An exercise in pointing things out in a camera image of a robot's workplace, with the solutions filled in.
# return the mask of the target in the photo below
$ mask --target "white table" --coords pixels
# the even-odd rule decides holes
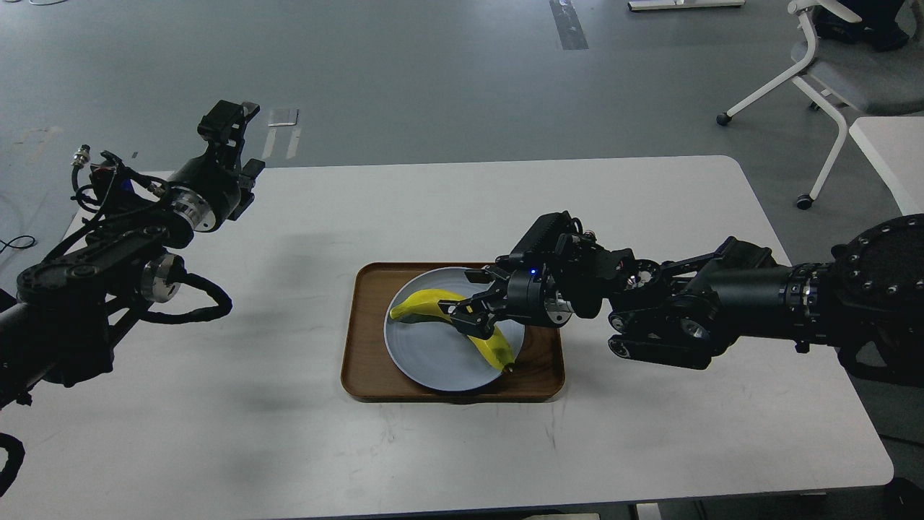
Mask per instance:
[[[609,249],[681,259],[728,234],[786,258],[727,157],[265,171],[191,272],[230,316],[139,324],[115,372],[3,412],[26,444],[5,518],[279,518],[531,507],[885,484],[892,465],[834,352],[743,339],[705,371],[615,357],[606,312],[562,329],[545,403],[370,404],[341,388],[371,262],[490,261],[567,209]],[[204,303],[183,290],[173,312]]]
[[[902,215],[924,207],[924,117],[857,118],[850,135],[892,192]]]

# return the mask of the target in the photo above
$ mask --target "chair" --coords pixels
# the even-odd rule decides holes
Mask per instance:
[[[787,10],[798,17],[799,28],[805,34],[805,42],[797,43],[791,52],[796,63],[715,119],[719,125],[727,125],[738,112],[787,80],[811,99],[811,108],[820,108],[834,119],[837,139],[811,192],[796,199],[799,209],[809,209],[818,198],[847,137],[844,115],[828,101],[829,96],[838,104],[852,106],[871,116],[903,116],[924,110],[924,45],[921,44],[924,0],[909,0],[909,4],[917,24],[911,40],[901,49],[877,53],[866,43],[847,44],[819,39],[813,19],[822,8],[848,22],[860,21],[860,17],[846,7],[834,0],[790,2]],[[815,80],[821,91],[809,85],[803,76]]]

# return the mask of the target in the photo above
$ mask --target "yellow banana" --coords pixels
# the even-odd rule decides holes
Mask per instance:
[[[388,315],[395,321],[405,316],[424,315],[438,317],[447,323],[451,323],[449,316],[444,314],[440,309],[438,304],[440,300],[454,300],[458,302],[460,300],[465,300],[465,297],[461,294],[443,289],[424,289],[408,296],[404,302],[399,303],[388,311]],[[491,366],[498,370],[512,370],[514,353],[510,348],[510,343],[507,342],[507,338],[504,337],[504,333],[501,332],[500,328],[495,327],[494,333],[487,340],[472,336],[466,337],[475,344],[478,348],[478,352],[481,353],[481,356],[484,357],[485,361]]]

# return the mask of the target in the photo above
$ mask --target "plate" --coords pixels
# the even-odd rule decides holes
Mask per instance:
[[[487,286],[471,283],[464,267],[443,267],[427,271],[409,281],[395,294],[388,309],[414,292],[444,289],[469,297]],[[525,327],[506,320],[496,325],[518,356],[523,348]],[[401,323],[385,313],[385,347],[395,365],[406,376],[434,390],[473,390],[490,383],[501,371],[489,365],[466,336],[445,322]]]

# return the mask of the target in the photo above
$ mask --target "wooden tray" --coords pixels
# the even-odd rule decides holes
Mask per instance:
[[[526,327],[523,349],[512,374],[464,392],[424,387],[392,361],[382,332],[388,304],[411,279],[449,266],[485,264],[369,264],[356,275],[340,382],[356,399],[369,402],[543,402],[565,384],[562,342],[557,328]]]

